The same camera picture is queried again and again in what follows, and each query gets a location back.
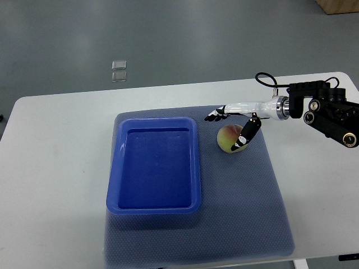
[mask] blue container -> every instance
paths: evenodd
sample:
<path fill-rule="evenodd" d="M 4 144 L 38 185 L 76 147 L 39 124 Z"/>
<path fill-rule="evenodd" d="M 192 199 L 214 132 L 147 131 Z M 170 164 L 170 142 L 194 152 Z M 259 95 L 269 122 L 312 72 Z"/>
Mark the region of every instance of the blue container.
<path fill-rule="evenodd" d="M 118 127 L 106 205 L 114 215 L 188 214 L 201 203 L 192 118 L 124 120 Z"/>

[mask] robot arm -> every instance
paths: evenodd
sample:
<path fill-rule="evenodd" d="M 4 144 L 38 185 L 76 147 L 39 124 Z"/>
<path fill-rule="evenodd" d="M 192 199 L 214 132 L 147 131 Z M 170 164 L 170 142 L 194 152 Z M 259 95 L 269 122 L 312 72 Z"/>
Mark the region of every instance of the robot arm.
<path fill-rule="evenodd" d="M 260 81 L 259 75 L 272 78 L 274 84 L 269 85 Z M 338 84 L 331 88 L 328 81 L 333 78 Z M 256 80 L 265 86 L 274 87 L 275 92 L 278 92 L 278 87 L 287 87 L 289 97 L 275 94 L 267 102 L 228 104 L 208 114 L 205 120 L 209 122 L 226 119 L 230 115 L 251 116 L 236 143 L 232 146 L 232 151 L 252 140 L 261 127 L 260 119 L 285 120 L 289 116 L 294 119 L 302 117 L 304 98 L 312 98 L 309 111 L 304 114 L 303 118 L 306 124 L 346 147 L 359 145 L 359 139 L 357 139 L 359 136 L 359 104 L 346 101 L 346 90 L 338 88 L 339 80 L 337 78 L 278 85 L 270 74 L 258 73 Z"/>

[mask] textured mat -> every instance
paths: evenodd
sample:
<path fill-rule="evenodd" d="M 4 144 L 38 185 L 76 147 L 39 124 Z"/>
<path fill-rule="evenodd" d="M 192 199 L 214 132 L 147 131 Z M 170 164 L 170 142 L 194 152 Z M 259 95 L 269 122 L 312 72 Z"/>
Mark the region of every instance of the textured mat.
<path fill-rule="evenodd" d="M 186 116 L 196 121 L 202 203 L 195 213 L 179 216 L 114 216 L 107 212 L 107 268 L 156 268 L 293 252 L 286 210 L 261 130 L 245 150 L 226 154 L 217 145 L 218 130 L 231 123 L 244 126 L 248 117 L 205 122 L 205 116 L 219 106 L 117 116 L 112 154 L 118 125 L 125 119 Z"/>

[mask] white table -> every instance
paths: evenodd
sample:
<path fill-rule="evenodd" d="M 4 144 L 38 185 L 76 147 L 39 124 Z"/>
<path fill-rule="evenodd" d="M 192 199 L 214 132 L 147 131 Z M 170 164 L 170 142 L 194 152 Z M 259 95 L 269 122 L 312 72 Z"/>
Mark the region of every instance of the white table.
<path fill-rule="evenodd" d="M 349 101 L 359 103 L 359 92 L 344 73 L 277 80 L 331 76 L 347 89 Z M 271 95 L 255 80 L 238 80 L 21 98 L 0 142 L 0 267 L 104 267 L 105 198 L 117 114 L 267 101 Z M 263 120 L 262 130 L 296 249 L 290 257 L 221 264 L 359 252 L 359 149 L 325 138 L 302 119 Z"/>

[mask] gray floor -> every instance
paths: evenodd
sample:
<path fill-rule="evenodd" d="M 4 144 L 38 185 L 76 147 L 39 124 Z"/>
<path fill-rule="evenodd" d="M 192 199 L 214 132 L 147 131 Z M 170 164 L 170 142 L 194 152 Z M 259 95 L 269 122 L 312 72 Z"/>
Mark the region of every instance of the gray floor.
<path fill-rule="evenodd" d="M 15 101 L 30 95 L 237 80 L 260 71 L 342 71 L 359 87 L 358 29 L 359 13 L 328 16 L 315 0 L 0 1 L 0 136 Z M 127 60 L 126 82 L 111 82 L 116 59 Z M 359 267 L 337 257 L 308 264 Z"/>

